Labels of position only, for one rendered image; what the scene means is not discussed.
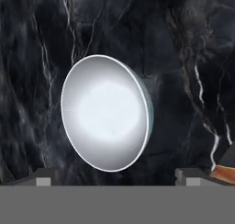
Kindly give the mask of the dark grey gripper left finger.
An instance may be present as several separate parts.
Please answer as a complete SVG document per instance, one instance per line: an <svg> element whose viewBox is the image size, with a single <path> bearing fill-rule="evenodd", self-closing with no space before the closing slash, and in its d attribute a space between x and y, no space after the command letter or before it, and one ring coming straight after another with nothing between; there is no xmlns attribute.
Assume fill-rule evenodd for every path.
<svg viewBox="0 0 235 224"><path fill-rule="evenodd" d="M55 167L39 168L27 177L7 183L7 185L21 186L56 186L60 184L59 170Z"/></svg>

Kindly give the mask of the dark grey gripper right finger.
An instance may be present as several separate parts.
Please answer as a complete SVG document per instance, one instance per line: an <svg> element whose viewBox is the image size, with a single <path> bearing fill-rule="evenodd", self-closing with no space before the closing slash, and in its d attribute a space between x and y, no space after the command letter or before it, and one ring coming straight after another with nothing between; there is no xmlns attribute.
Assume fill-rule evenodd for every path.
<svg viewBox="0 0 235 224"><path fill-rule="evenodd" d="M229 183L206 175L198 168L178 168L175 170L175 185L180 186L228 186Z"/></svg>

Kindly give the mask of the brown wooden stool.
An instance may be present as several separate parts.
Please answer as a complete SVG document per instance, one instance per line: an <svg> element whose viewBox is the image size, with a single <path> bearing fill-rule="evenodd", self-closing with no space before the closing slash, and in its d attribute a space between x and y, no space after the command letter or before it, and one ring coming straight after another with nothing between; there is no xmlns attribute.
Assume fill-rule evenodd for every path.
<svg viewBox="0 0 235 224"><path fill-rule="evenodd" d="M226 150L210 176L235 185L235 141Z"/></svg>

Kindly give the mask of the white bowl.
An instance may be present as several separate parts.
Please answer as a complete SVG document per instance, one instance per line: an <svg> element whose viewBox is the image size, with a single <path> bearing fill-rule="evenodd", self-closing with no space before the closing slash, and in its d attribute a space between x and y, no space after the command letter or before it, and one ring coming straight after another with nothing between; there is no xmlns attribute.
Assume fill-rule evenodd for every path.
<svg viewBox="0 0 235 224"><path fill-rule="evenodd" d="M61 112L76 153L108 173L135 163L153 129L153 105L144 82L106 55L90 55L72 67L62 87Z"/></svg>

